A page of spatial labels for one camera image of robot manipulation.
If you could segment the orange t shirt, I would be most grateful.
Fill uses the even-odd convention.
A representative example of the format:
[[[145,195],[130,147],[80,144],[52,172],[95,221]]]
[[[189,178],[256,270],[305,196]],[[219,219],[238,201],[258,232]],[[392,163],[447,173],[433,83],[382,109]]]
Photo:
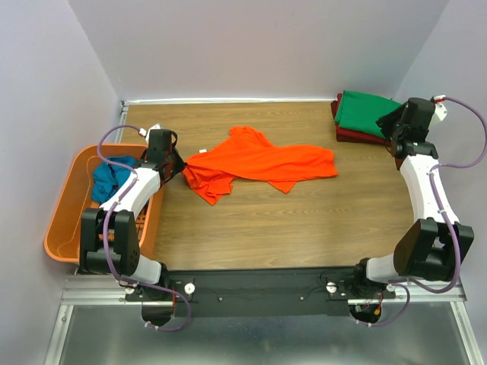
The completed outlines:
[[[265,182],[287,194],[301,181],[339,175],[330,149],[310,144],[276,146],[250,126],[235,126],[229,137],[187,160],[188,186],[210,205],[229,195],[235,179]]]

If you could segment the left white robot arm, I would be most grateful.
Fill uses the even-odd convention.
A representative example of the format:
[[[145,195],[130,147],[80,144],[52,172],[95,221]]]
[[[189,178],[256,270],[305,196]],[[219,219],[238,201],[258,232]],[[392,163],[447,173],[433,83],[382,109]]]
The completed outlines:
[[[128,170],[129,177],[107,202],[82,213],[79,265],[90,273],[112,274],[130,286],[167,291],[167,268],[142,254],[136,218],[151,197],[185,169],[186,163],[177,151],[176,132],[159,125],[148,130],[131,128],[148,143],[133,167],[103,156],[101,148],[108,135],[98,143],[98,157]]]

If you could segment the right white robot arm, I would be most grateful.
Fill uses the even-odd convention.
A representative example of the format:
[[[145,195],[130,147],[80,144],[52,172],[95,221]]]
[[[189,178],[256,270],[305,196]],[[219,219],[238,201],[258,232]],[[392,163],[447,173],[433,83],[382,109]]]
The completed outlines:
[[[406,183],[414,222],[392,254],[365,258],[355,266],[352,288],[359,295],[405,282],[443,294],[459,280],[474,232],[450,206],[439,173],[443,164],[426,140],[430,126],[446,118],[449,99],[413,97],[376,121]]]

